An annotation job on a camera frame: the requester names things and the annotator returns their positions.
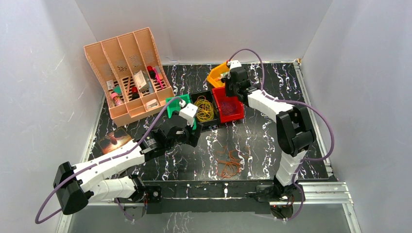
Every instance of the pink bottle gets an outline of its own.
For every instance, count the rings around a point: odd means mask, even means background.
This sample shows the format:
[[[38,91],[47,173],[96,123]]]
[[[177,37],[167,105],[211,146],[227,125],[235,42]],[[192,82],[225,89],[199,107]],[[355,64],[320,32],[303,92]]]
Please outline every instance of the pink bottle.
[[[121,100],[120,96],[116,92],[113,92],[112,95],[110,95],[110,98],[112,98],[113,102],[115,103],[115,106],[124,104],[124,102]]]

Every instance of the black box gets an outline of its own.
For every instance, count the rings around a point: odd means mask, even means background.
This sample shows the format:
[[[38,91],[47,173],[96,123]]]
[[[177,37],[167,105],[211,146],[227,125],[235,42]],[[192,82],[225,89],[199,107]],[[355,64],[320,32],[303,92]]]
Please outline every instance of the black box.
[[[206,100],[211,102],[213,105],[213,108],[214,108],[213,120],[201,122],[203,124],[203,129],[207,129],[209,128],[209,126],[220,124],[219,109],[216,104],[215,98],[213,97],[212,91],[207,90],[207,91],[195,92],[195,93],[190,93],[189,95],[190,95],[190,99],[192,100],[193,104],[196,102],[196,100],[200,96],[204,96]]]

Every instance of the white wall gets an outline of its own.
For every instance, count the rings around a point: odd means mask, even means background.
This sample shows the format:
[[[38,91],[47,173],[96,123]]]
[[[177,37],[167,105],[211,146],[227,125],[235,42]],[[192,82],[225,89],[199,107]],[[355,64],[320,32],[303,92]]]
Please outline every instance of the white wall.
[[[409,0],[335,0],[302,61],[365,233],[411,232],[411,12]]]
[[[73,0],[0,3],[1,232],[54,232],[35,225],[58,165],[78,163],[103,93],[83,46],[96,42]],[[58,209],[57,198],[43,217]]]
[[[76,0],[98,41],[150,27],[162,63],[301,58],[332,0]],[[237,57],[257,61],[248,52]]]

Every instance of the red item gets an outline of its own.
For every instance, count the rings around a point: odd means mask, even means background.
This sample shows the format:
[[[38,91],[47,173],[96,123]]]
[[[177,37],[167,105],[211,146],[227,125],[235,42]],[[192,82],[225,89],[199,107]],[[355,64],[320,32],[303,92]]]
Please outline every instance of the red item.
[[[244,118],[243,103],[236,96],[227,97],[224,86],[213,88],[212,92],[218,105],[220,123]]]
[[[116,139],[114,136],[111,136],[111,137],[110,137],[110,142],[111,142],[113,145],[116,145],[116,144],[117,144],[117,139]]]

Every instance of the small bottle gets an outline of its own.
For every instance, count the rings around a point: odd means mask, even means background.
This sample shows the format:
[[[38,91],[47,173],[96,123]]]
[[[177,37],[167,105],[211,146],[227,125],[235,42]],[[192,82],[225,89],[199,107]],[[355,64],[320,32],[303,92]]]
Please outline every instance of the small bottle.
[[[115,103],[115,106],[119,106],[121,104],[124,104],[124,102],[121,100],[120,96],[116,93],[113,92],[112,95],[110,96]]]
[[[153,80],[156,80],[156,73],[155,73],[155,71],[153,70],[153,67],[148,66],[148,67],[147,67],[147,71],[149,72],[150,78],[153,79]]]
[[[138,99],[139,96],[139,92],[137,91],[137,87],[132,87],[132,100]]]
[[[149,79],[149,76],[146,73],[143,73],[144,78],[146,79],[146,82],[149,84],[149,93],[154,93],[155,90],[153,89],[152,82]]]

